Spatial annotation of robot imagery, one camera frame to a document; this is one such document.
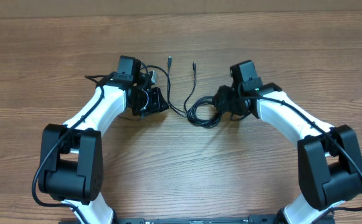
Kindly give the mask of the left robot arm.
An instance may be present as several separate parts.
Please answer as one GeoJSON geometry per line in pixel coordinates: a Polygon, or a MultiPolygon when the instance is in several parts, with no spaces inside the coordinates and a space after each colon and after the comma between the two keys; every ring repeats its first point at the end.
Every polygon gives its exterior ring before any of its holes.
{"type": "Polygon", "coordinates": [[[67,207],[77,223],[118,223],[106,203],[103,185],[102,138],[126,109],[133,116],[160,113],[169,108],[156,86],[157,66],[122,55],[118,68],[107,75],[88,75],[95,93],[63,124],[48,124],[42,132],[40,162],[31,194],[43,207],[67,207]]]}

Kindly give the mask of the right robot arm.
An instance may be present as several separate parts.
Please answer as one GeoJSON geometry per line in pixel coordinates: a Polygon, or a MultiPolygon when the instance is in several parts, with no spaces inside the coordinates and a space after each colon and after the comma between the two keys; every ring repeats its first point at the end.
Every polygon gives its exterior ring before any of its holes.
{"type": "Polygon", "coordinates": [[[275,215],[250,223],[334,223],[335,211],[362,211],[362,154],[355,131],[335,127],[296,105],[281,87],[263,84],[253,61],[230,67],[231,86],[212,103],[219,114],[253,115],[278,129],[297,148],[301,194],[275,215]]]}

